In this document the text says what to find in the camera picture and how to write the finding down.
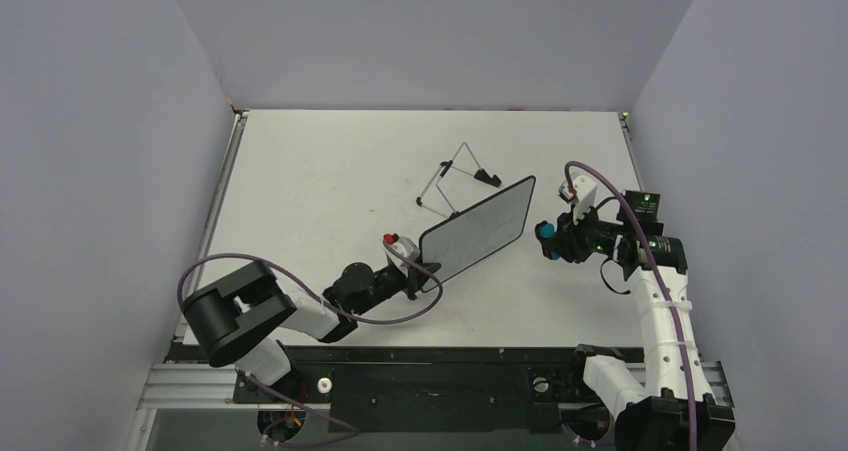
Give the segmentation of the small black-framed whiteboard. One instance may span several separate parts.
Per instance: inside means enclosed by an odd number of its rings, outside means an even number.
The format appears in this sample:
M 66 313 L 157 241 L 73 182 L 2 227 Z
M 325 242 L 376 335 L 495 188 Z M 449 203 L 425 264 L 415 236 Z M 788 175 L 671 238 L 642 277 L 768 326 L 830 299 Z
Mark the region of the small black-framed whiteboard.
M 421 261 L 439 269 L 422 290 L 434 290 L 437 281 L 447 283 L 518 240 L 535 187 L 536 177 L 529 175 L 425 230 L 418 239 Z

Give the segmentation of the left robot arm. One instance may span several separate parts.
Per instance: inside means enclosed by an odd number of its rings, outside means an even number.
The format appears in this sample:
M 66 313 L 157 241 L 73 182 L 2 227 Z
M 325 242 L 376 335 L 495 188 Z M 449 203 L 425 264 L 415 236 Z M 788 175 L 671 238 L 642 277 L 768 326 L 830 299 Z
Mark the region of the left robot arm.
M 415 299 L 441 264 L 394 262 L 375 271 L 365 263 L 347 266 L 322 295 L 291 297 L 279 286 L 267 261 L 256 259 L 192 293 L 178 305 L 209 365 L 234 365 L 259 380 L 272 400 L 291 398 L 298 373 L 283 344 L 271 338 L 277 328 L 334 343 L 368 323 L 365 312 L 398 293 Z

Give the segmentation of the blue whiteboard eraser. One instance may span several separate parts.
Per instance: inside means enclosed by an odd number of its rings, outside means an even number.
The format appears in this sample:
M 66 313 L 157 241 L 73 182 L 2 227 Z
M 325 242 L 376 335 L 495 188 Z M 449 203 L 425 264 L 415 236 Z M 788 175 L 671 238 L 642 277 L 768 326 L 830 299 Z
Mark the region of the blue whiteboard eraser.
M 551 222 L 542 221 L 534 227 L 534 234 L 541 246 L 543 256 L 551 261 L 559 260 L 556 226 Z

